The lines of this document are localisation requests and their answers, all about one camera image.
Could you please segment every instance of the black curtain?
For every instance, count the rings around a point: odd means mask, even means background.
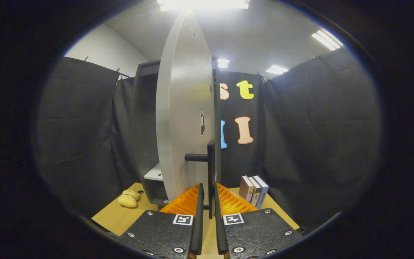
[[[120,193],[110,145],[117,78],[113,70],[62,58],[40,100],[34,142],[41,176],[87,218]]]
[[[225,90],[229,97],[220,100],[220,119],[225,121],[223,134],[227,147],[221,149],[221,179],[220,183],[226,187],[238,187],[240,176],[259,175],[262,168],[264,135],[258,131],[260,123],[263,123],[261,87],[262,77],[260,75],[238,73],[238,72],[217,72],[217,80],[227,85],[226,89],[220,89],[220,98],[223,98]],[[253,98],[245,99],[240,95],[238,83],[247,81],[252,87],[248,88],[248,93],[253,94]],[[253,142],[247,144],[238,143],[239,126],[235,122],[236,118],[249,117],[248,127]]]
[[[134,82],[135,77],[119,80],[113,98],[111,149],[121,190],[126,190],[133,183],[140,182],[132,151],[135,145],[132,142],[131,123]]]
[[[306,231],[362,194],[378,161],[375,84],[346,48],[263,86],[269,193]]]

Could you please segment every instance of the screw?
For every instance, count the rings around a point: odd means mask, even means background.
[[[244,252],[244,248],[239,246],[239,247],[235,248],[233,251],[234,251],[236,254],[238,254],[238,253]]]
[[[174,248],[174,252],[176,252],[177,254],[181,254],[184,252],[184,250],[182,248],[176,247]]]

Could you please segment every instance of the ceiling light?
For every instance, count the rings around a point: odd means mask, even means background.
[[[326,41],[324,38],[322,38],[319,34],[315,33],[312,35],[316,40],[320,41],[320,43],[324,44],[327,48],[330,50],[335,50],[335,47],[330,44],[330,42]]]
[[[283,72],[287,72],[289,71],[286,68],[277,66],[277,65],[272,65],[268,70],[266,70],[267,73],[271,73],[271,74],[277,74],[277,75],[281,75]]]
[[[218,67],[219,68],[227,68],[230,64],[229,59],[217,59]]]
[[[247,9],[250,0],[157,0],[161,11],[177,10],[182,7],[190,8],[239,8]]]
[[[324,38],[326,41],[330,42],[330,44],[332,44],[332,46],[334,46],[335,48],[337,49],[340,48],[340,46],[334,40],[332,40],[329,36],[327,36],[327,34],[323,33],[322,31],[317,31],[317,34],[322,36],[322,38]]]

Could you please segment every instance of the letter cutout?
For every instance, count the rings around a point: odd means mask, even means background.
[[[226,100],[230,98],[230,93],[227,89],[228,86],[225,83],[220,83],[220,100]]]
[[[252,84],[249,84],[248,81],[240,81],[236,84],[237,87],[239,87],[240,96],[244,99],[250,100],[253,98],[253,94],[248,92],[249,88],[253,88]]]
[[[221,148],[225,149],[228,144],[225,143],[225,135],[223,135],[223,126],[225,126],[225,121],[221,120]]]
[[[250,136],[250,128],[248,127],[248,122],[250,117],[238,117],[234,120],[239,126],[239,139],[237,143],[239,144],[248,144],[253,142],[253,138]]]

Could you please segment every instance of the yellow stuffed toy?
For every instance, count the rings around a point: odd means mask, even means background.
[[[118,202],[120,205],[134,208],[137,206],[137,200],[140,198],[140,194],[133,190],[125,190],[122,192],[122,195],[118,197]]]

